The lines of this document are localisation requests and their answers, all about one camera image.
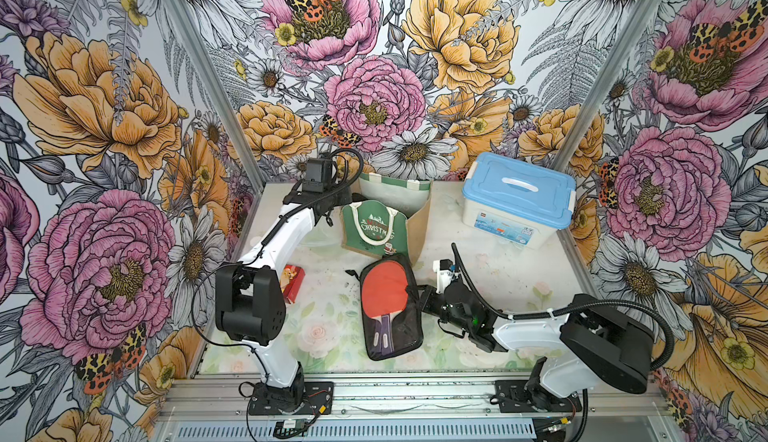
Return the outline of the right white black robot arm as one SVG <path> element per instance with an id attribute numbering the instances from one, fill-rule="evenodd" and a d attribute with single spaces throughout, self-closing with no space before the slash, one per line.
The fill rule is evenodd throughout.
<path id="1" fill-rule="evenodd" d="M 494 404 L 509 412 L 580 410 L 578 395 L 599 383 L 643 394 L 652 372 L 654 336 L 613 303 L 575 295 L 563 309 L 500 317 L 457 273 L 443 271 L 438 286 L 419 288 L 419 307 L 455 327 L 485 353 L 541 349 L 544 354 L 524 381 L 498 381 Z"/>

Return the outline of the green burlap Christmas canvas bag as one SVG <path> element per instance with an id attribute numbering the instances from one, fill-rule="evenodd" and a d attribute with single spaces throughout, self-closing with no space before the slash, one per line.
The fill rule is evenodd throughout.
<path id="1" fill-rule="evenodd" d="M 432 183 L 363 173 L 353 184 L 353 201 L 341 209 L 342 247 L 381 258 L 395 254 L 414 264 L 427 235 Z"/>

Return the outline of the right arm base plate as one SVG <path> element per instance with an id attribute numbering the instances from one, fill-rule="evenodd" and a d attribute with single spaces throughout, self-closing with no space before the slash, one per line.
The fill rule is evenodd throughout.
<path id="1" fill-rule="evenodd" d="M 572 394 L 566 398 L 558 398 L 544 389 L 529 390 L 527 382 L 517 379 L 497 380 L 494 382 L 494 394 L 489 403 L 497 406 L 501 413 L 570 413 L 582 411 L 580 398 Z"/>

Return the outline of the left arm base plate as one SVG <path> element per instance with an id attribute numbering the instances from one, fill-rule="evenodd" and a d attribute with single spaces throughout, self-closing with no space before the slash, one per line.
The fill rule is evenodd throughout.
<path id="1" fill-rule="evenodd" d="M 255 392 L 248 395 L 249 416 L 314 416 L 332 412 L 335 384 L 330 381 L 296 383 L 287 388 L 276 388 L 257 383 Z"/>

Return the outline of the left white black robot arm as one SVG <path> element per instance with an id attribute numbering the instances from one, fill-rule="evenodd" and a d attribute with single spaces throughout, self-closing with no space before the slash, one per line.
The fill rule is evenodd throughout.
<path id="1" fill-rule="evenodd" d="M 260 364 L 253 397 L 279 413 L 305 403 L 303 369 L 279 334 L 286 318 L 280 281 L 290 257 L 323 217 L 351 199 L 361 172 L 340 170 L 339 150 L 307 161 L 302 180 L 283 199 L 266 234 L 234 263 L 215 273 L 216 328 L 247 347 Z"/>

